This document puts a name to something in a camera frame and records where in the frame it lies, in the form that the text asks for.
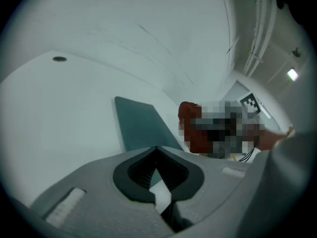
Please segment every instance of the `recessed light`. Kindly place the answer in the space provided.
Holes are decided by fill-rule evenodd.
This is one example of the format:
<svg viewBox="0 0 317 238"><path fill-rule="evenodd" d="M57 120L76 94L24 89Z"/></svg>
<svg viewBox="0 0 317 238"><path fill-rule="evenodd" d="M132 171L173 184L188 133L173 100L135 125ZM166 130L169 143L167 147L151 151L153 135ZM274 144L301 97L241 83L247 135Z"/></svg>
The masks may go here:
<svg viewBox="0 0 317 238"><path fill-rule="evenodd" d="M293 81L295 81L295 80L298 78L298 74L297 74L296 70L294 70L293 68L290 69L287 74L289 75L289 77L290 77Z"/></svg>
<svg viewBox="0 0 317 238"><path fill-rule="evenodd" d="M53 61L67 61L65 57L53 57Z"/></svg>

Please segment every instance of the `pixelated blur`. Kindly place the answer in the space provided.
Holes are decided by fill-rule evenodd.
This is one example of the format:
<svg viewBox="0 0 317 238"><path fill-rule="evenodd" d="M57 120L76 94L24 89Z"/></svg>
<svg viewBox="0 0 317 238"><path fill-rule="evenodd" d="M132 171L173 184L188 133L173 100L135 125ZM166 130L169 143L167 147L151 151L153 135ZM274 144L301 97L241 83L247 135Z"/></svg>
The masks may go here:
<svg viewBox="0 0 317 238"><path fill-rule="evenodd" d="M259 143L264 125L257 113L238 102L220 101L198 105L182 102L179 124L190 152L213 158L243 154L242 143Z"/></svg>

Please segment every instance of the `wall light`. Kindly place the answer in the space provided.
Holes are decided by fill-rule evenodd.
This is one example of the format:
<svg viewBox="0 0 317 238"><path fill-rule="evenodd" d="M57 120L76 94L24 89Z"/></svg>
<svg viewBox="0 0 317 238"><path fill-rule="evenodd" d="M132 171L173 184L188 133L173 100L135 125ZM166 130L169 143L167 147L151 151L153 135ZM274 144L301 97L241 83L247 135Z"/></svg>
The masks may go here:
<svg viewBox="0 0 317 238"><path fill-rule="evenodd" d="M295 81L295 80L298 78L298 74L297 74L296 70L294 70L294 68L291 68L291 69L288 71L287 74L289 75L289 77L290 77L293 81Z"/></svg>

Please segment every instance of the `white strip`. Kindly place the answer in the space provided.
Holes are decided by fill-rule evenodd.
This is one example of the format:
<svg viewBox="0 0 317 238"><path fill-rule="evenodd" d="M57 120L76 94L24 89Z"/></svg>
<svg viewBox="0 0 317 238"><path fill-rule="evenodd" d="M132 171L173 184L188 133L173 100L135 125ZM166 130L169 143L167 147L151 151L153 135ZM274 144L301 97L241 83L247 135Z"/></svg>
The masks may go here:
<svg viewBox="0 0 317 238"><path fill-rule="evenodd" d="M45 221L56 228L60 228L85 193L86 192L82 189L73 189L70 194L52 210Z"/></svg>
<svg viewBox="0 0 317 238"><path fill-rule="evenodd" d="M227 175L230 175L230 176L233 176L233 177L237 177L237 178L243 178L245 175L246 175L246 172L244 171L239 171L239 170L236 170L236 169L231 169L229 167L225 167L222 169L222 172L224 174L227 174Z"/></svg>
<svg viewBox="0 0 317 238"><path fill-rule="evenodd" d="M160 180L157 184L149 190L155 195L155 209L161 214L171 203L172 194L166 187L163 180Z"/></svg>

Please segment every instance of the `pipe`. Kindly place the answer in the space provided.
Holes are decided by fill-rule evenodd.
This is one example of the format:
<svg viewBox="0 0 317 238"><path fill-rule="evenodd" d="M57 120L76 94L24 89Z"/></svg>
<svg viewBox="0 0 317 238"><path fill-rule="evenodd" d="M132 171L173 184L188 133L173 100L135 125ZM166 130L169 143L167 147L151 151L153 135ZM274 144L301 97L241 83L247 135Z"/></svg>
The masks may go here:
<svg viewBox="0 0 317 238"><path fill-rule="evenodd" d="M266 48L268 46L269 40L272 36L272 32L273 32L273 28L274 28L274 24L275 24L275 19L276 19L276 14L277 14L277 5L276 5L276 0L271 0L271 15L269 18L269 22L268 22L268 27L265 33L265 37L264 37L264 41L259 53L259 58L262 59L262 56L264 55ZM257 60L253 66L253 68L251 69L251 71L249 72L248 77L251 77L253 72L256 70L258 64L259 64L259 60Z"/></svg>
<svg viewBox="0 0 317 238"><path fill-rule="evenodd" d="M251 54L256 54L261 42L261 37L264 31L264 23L265 23L265 13L266 13L266 0L257 0L257 20L256 20L256 31L255 36L251 46ZM247 74L249 68L253 62L254 57L249 55L246 66L243 70L244 74Z"/></svg>

